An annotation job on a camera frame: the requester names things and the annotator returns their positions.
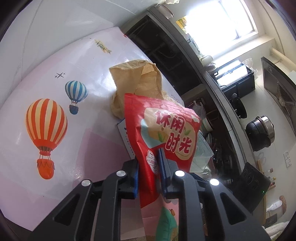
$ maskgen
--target crumpled paper bag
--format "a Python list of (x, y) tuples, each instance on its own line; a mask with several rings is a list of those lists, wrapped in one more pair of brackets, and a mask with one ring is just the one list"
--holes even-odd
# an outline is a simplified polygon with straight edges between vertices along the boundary
[(162, 92), (161, 74), (154, 63), (133, 60), (109, 68), (117, 90), (111, 103), (112, 113), (124, 118), (124, 94), (132, 93), (156, 99), (169, 98)]

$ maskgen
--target table surface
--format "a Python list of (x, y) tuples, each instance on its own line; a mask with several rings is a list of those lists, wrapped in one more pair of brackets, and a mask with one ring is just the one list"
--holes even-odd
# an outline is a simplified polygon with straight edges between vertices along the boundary
[[(119, 28), (106, 29), (47, 58), (12, 92), (0, 109), (0, 207), (6, 218), (33, 230), (83, 179), (105, 179), (130, 159), (117, 129), (119, 119), (110, 109), (116, 86), (109, 68), (135, 59), (149, 60)], [(182, 103), (162, 77), (163, 90)], [(71, 100), (65, 91), (72, 80), (88, 90), (76, 115), (69, 111)], [(39, 150), (24, 121), (31, 103), (43, 98), (61, 106), (68, 124), (63, 140), (51, 152), (55, 171), (49, 180), (38, 173)], [(122, 207), (121, 238), (142, 236), (138, 200), (124, 200)]]

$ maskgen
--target bright window light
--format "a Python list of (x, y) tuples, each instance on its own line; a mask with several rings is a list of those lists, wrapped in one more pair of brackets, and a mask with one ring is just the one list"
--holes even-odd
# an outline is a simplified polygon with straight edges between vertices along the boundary
[(177, 21), (203, 55), (216, 56), (254, 31), (240, 0), (210, 1)]

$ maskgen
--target plastic container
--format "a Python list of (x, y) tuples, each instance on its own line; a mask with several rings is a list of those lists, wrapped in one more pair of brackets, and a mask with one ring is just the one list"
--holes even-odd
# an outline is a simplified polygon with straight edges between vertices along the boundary
[(197, 144), (194, 157), (192, 159), (190, 172), (203, 172), (207, 166), (210, 158), (214, 155), (209, 144), (202, 136), (202, 132), (198, 131), (197, 134)]

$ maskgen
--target hot air balloon print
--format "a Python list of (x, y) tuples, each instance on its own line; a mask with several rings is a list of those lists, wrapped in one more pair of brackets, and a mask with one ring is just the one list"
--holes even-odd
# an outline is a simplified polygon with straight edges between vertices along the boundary
[(65, 91), (71, 100), (69, 105), (70, 112), (75, 115), (78, 113), (77, 103), (84, 100), (89, 92), (85, 85), (79, 81), (69, 81), (65, 85)]
[(32, 103), (26, 114), (26, 127), (34, 145), (39, 149), (37, 168), (44, 179), (54, 175), (54, 162), (50, 155), (63, 140), (68, 121), (63, 108), (50, 99), (39, 99)]

